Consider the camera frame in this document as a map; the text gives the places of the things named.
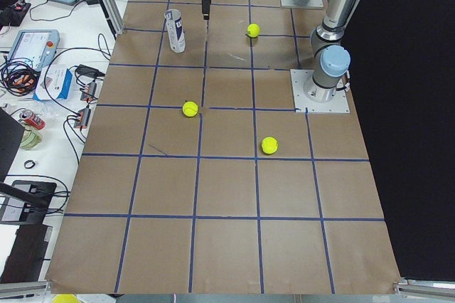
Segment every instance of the black curtain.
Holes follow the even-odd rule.
[[[455,280],[455,0],[362,0],[352,89],[401,275]]]

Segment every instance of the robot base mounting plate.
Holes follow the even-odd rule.
[[[349,113],[345,91],[338,91],[330,102],[320,103],[309,99],[304,93],[304,83],[311,77],[313,70],[291,70],[292,92],[296,112],[305,113]]]
[[[281,0],[283,8],[302,8],[302,9],[322,9],[324,4],[322,0]]]

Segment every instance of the white table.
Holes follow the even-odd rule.
[[[120,14],[123,16],[127,7],[127,0],[115,0]],[[46,2],[46,0],[27,0],[31,7]],[[97,47],[96,36],[102,33],[106,36],[108,46],[112,48],[115,40],[107,25],[104,14],[99,4],[88,6],[87,3],[79,4],[71,16],[57,21],[32,21],[34,19],[53,19],[66,16],[70,13],[72,6],[49,1],[43,6],[32,9],[26,14],[20,27],[11,27],[8,33],[0,36],[0,49],[9,48],[13,45],[17,32],[23,29],[57,29],[60,32],[61,48],[71,47]],[[3,27],[0,33],[4,33],[9,27]]]
[[[35,6],[36,4],[42,3],[44,0],[27,1],[31,2],[32,6]],[[116,2],[121,15],[123,15],[127,6],[127,0],[116,0]],[[46,5],[33,10],[32,14],[34,18],[55,18],[67,15],[70,10],[71,7],[64,4],[48,2]],[[103,33],[106,36],[107,44],[111,52],[114,48],[115,40],[112,37],[112,33],[107,25],[100,5],[88,7],[87,4],[81,4],[76,8],[76,10],[73,11],[73,14],[70,17],[54,22],[32,21],[30,20],[30,16],[27,15],[20,27],[11,27],[8,33],[0,36],[0,49],[8,51],[11,48],[19,30],[41,28],[59,30],[60,43],[58,45],[57,53],[66,48],[74,47],[98,48],[97,36],[99,33]],[[7,27],[4,27],[1,32],[3,33],[7,29]],[[101,53],[91,50],[68,51],[62,54],[62,56],[54,62],[54,64],[66,65],[68,68],[81,63],[97,68],[102,72],[105,72],[107,66],[109,65],[109,62],[102,56]],[[98,95],[101,86],[99,82],[97,83]],[[63,100],[61,103],[74,111],[78,111],[86,106],[84,102],[80,101],[79,85],[75,84],[74,78],[68,99]],[[40,113],[46,123],[45,129],[41,130],[43,141],[30,151],[19,149],[9,174],[38,174],[52,176],[60,179],[68,186],[69,189],[71,189],[77,171],[77,162],[74,151],[71,149],[70,143],[63,132],[63,122],[70,113],[59,107],[54,102],[36,102],[31,99],[31,95],[17,98],[7,93],[3,97],[0,97],[0,105],[3,106],[5,104],[10,105],[9,112],[13,112],[20,107],[25,107],[33,110],[34,112]],[[69,132],[69,135],[75,145],[76,151],[79,155],[81,155],[83,149],[82,143],[72,132]],[[23,163],[28,159],[32,159],[37,163],[33,169],[24,169]],[[12,184],[12,182],[16,179],[53,181],[51,179],[18,176],[7,177],[5,183]],[[58,182],[57,185],[56,191],[64,190],[63,186]],[[62,204],[62,202],[62,198],[54,198],[50,207],[57,208]],[[52,256],[61,221],[62,216],[48,216],[45,217],[43,221],[45,225],[53,227],[49,246],[45,255],[46,259],[50,259]],[[0,248],[0,272],[3,271],[4,262],[11,252],[16,229],[17,226],[0,225],[0,240],[2,244],[2,247]],[[48,269],[48,265],[49,262],[45,261],[39,280],[44,280],[44,275]]]

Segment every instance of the yellow tennis ball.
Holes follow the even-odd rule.
[[[278,150],[278,141],[274,137],[265,137],[261,142],[264,154],[271,155]]]
[[[256,23],[251,23],[247,29],[247,36],[250,38],[256,38],[261,33],[261,28]]]
[[[198,105],[195,102],[186,102],[183,104],[182,111],[187,117],[194,117],[198,114]]]
[[[52,303],[80,303],[80,300],[74,294],[58,294]]]

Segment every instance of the tennis ball can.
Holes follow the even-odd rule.
[[[177,9],[166,10],[164,18],[171,49],[176,53],[182,53],[185,50],[185,33],[183,32],[181,12]]]

